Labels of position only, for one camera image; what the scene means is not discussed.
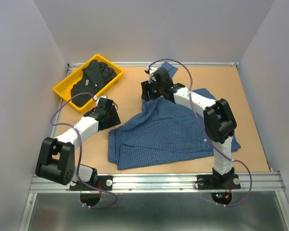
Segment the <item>blue plaid long sleeve shirt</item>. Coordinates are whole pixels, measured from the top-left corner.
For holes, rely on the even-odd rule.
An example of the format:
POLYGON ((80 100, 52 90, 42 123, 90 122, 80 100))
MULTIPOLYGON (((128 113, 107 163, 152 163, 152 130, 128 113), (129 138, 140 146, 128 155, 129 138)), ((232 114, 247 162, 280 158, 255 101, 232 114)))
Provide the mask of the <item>blue plaid long sleeve shirt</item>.
MULTIPOLYGON (((177 68, 164 63, 160 68, 173 78, 177 68)), ((192 91, 216 100, 207 89, 192 91)), ((119 170, 148 167, 213 156, 213 147, 200 128, 203 122, 193 111, 159 97, 142 99, 142 110, 108 135, 108 160, 119 170)), ((233 136, 232 152, 240 144, 233 136)))

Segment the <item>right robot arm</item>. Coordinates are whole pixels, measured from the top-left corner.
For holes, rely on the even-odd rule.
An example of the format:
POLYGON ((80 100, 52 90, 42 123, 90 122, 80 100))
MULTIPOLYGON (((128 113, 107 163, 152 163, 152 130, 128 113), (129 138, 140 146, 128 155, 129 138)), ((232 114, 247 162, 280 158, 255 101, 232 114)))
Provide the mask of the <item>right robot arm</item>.
POLYGON ((235 174, 232 159, 232 140, 236 120, 225 99, 213 100, 192 92, 185 85, 173 83, 164 68, 147 67, 148 80, 141 83, 142 99, 159 97, 191 109, 196 118, 203 118, 200 128, 213 147, 212 173, 198 175, 195 188, 199 190, 224 189, 232 185, 235 174))

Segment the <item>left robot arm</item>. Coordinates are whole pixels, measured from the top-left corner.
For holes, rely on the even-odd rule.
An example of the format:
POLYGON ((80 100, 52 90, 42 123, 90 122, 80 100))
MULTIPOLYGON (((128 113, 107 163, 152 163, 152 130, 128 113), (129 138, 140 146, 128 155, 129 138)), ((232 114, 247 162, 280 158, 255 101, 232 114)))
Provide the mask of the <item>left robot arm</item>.
POLYGON ((82 143, 91 135, 120 124, 117 105, 106 97, 98 99, 95 108, 86 112, 75 125, 68 125, 65 133, 42 141, 36 165, 36 175, 62 185, 78 181, 88 190, 100 189, 97 170, 75 163, 75 151, 82 151, 82 143))

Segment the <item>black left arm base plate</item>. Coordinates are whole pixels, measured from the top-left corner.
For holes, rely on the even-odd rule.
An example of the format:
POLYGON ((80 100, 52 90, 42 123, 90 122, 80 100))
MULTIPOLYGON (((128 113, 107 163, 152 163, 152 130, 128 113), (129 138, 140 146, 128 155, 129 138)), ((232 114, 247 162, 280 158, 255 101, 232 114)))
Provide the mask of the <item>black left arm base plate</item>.
MULTIPOLYGON (((112 175, 110 176, 94 175, 86 183, 97 189, 111 191, 112 185, 113 185, 113 176, 112 175)), ((70 183, 69 190, 70 191, 92 191, 92 188, 84 185, 78 180, 75 182, 75 184, 70 183)))

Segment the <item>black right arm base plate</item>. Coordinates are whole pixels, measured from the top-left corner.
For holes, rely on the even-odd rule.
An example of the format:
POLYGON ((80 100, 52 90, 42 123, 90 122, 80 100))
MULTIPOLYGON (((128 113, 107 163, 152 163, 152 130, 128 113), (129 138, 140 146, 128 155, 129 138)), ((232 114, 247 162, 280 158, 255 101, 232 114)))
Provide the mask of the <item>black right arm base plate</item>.
POLYGON ((222 177, 220 175, 205 174, 197 175, 197 188, 199 190, 226 190, 231 186, 231 189, 240 189, 240 181, 237 174, 230 177, 222 177))

